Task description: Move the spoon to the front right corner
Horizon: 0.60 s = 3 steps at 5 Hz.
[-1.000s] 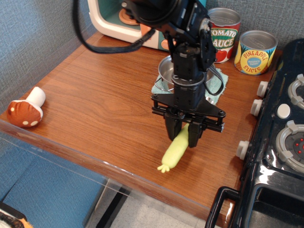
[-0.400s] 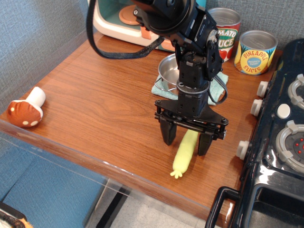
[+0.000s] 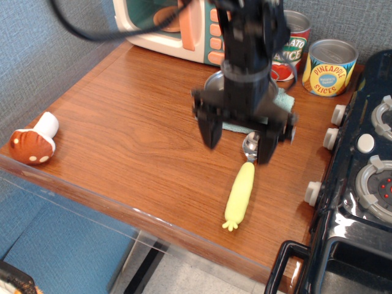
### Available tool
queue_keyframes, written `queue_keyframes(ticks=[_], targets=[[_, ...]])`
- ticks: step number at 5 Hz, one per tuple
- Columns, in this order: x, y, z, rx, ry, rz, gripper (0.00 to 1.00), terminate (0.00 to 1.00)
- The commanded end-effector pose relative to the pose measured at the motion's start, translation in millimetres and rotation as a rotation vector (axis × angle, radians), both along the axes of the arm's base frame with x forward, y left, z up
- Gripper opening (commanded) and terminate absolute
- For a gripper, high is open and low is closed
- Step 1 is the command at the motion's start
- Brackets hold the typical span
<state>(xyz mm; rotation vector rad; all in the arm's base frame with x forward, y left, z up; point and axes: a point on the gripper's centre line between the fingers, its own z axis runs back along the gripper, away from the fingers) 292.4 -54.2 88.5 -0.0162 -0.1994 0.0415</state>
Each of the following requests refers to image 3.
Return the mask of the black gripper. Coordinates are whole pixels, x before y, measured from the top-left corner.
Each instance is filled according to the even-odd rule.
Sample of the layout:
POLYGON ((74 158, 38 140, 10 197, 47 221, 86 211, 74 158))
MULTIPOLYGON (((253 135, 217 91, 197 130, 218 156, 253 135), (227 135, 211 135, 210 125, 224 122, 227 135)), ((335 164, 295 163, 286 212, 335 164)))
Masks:
MULTIPOLYGON (((268 91, 271 78, 272 63, 268 62, 262 69, 240 68, 225 60, 221 65, 224 74, 224 101, 222 104, 224 116, 234 113, 248 120, 256 109, 257 104, 268 91)), ((288 122, 272 122, 267 127, 260 127, 260 138, 257 147, 259 165, 268 164, 271 160, 278 141, 290 140, 295 136, 298 116, 292 113, 288 122)), ((221 115, 197 112, 197 122, 204 144, 214 149, 222 136, 223 120, 221 115)))

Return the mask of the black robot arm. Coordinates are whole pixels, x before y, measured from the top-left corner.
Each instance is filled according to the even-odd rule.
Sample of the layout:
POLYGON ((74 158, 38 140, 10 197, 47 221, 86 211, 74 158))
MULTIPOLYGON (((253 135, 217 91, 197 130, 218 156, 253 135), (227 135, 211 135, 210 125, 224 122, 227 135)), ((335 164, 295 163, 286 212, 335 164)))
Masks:
POLYGON ((259 164, 267 164, 280 141, 293 138, 297 115, 270 93, 273 57, 290 39, 282 1, 215 1, 225 44, 223 90, 195 89, 193 112, 204 144, 214 149, 224 123, 260 133, 259 164))

